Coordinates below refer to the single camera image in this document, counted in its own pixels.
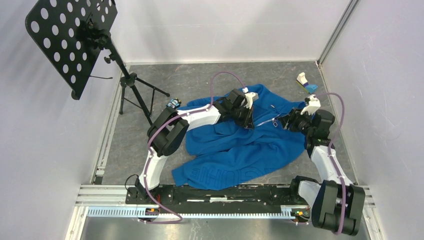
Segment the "blue zip-up jacket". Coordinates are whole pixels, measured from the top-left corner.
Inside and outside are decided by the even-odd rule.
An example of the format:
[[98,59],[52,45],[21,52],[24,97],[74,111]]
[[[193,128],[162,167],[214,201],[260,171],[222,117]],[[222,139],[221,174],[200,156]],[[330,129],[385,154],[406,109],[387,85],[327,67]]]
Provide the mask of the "blue zip-up jacket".
[[248,89],[258,94],[254,128],[230,120],[189,130],[185,148],[193,159],[172,170],[176,185],[222,190],[284,168],[304,152],[304,135],[285,130],[277,118],[305,103],[289,101],[262,84]]

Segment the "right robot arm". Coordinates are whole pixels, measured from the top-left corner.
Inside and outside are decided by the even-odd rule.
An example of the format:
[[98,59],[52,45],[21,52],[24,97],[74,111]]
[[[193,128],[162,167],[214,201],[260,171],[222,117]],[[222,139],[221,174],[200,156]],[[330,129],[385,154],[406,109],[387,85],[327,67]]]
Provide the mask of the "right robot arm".
[[294,108],[278,120],[285,130],[304,135],[305,150],[322,180],[318,183],[315,179],[297,176],[288,191],[289,199],[295,204],[308,203],[309,218],[315,228],[338,235],[357,235],[366,194],[346,176],[337,160],[329,139],[335,116],[322,109],[308,114]]

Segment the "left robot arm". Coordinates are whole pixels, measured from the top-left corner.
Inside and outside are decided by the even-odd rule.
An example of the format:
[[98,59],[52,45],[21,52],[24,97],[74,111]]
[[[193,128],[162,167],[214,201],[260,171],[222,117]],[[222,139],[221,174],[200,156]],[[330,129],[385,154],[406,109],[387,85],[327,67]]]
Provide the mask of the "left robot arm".
[[147,131],[148,152],[142,170],[135,182],[138,197],[145,204],[157,198],[156,187],[170,155],[179,149],[186,133],[190,130],[232,120],[242,128],[252,130],[256,92],[244,87],[233,89],[227,96],[211,99],[210,103],[189,110],[177,110],[167,106]]

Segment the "white blue toy block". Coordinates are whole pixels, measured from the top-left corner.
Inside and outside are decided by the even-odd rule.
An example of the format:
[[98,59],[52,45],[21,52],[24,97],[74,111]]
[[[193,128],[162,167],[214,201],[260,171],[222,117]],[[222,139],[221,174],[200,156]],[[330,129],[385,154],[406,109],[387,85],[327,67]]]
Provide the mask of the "white blue toy block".
[[300,84],[309,94],[314,94],[318,89],[316,84],[309,83],[304,72],[298,74],[296,82]]

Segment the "small blue toy robot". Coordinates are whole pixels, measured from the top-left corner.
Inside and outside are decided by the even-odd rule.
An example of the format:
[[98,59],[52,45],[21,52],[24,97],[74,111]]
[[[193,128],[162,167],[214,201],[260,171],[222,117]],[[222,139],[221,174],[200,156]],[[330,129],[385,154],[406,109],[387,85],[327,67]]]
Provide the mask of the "small blue toy robot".
[[167,104],[167,107],[173,108],[173,109],[177,109],[181,106],[182,101],[178,98],[172,98]]

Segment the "black perforated music stand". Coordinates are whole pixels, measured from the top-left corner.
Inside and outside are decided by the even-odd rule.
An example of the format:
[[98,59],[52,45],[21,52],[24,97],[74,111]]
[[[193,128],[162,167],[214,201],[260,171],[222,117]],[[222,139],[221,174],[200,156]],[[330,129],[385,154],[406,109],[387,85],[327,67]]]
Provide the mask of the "black perforated music stand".
[[71,88],[71,97],[79,100],[100,53],[109,50],[106,63],[116,62],[123,76],[119,114],[123,114],[126,88],[131,88],[148,123],[152,108],[140,95],[136,82],[167,97],[169,93],[140,79],[126,69],[111,37],[111,28],[118,14],[114,0],[39,0],[28,13],[25,27],[28,34]]

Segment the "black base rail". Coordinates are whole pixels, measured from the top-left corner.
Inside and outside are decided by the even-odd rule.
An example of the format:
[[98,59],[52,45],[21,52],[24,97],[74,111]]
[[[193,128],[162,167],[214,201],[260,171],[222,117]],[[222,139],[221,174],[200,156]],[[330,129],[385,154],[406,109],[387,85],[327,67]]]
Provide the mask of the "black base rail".
[[161,184],[142,199],[135,186],[126,187],[127,205],[157,208],[176,216],[191,213],[276,213],[280,207],[311,210],[313,204],[290,184],[240,184],[222,190]]

